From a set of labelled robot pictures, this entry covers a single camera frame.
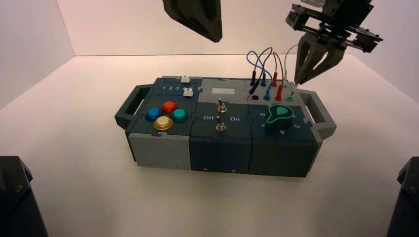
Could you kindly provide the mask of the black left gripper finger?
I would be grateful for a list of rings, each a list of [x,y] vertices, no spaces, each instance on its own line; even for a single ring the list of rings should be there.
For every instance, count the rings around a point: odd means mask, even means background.
[[[167,15],[181,25],[212,42],[222,39],[220,0],[163,0],[163,6]]]

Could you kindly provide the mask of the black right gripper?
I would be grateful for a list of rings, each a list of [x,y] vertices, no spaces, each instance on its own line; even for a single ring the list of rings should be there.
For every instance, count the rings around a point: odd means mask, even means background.
[[[321,11],[293,4],[286,17],[291,28],[306,33],[298,43],[295,84],[304,84],[336,66],[347,46],[370,53],[383,41],[378,34],[361,27],[374,7],[370,0],[303,0],[302,3]],[[335,48],[325,45],[328,42]]]

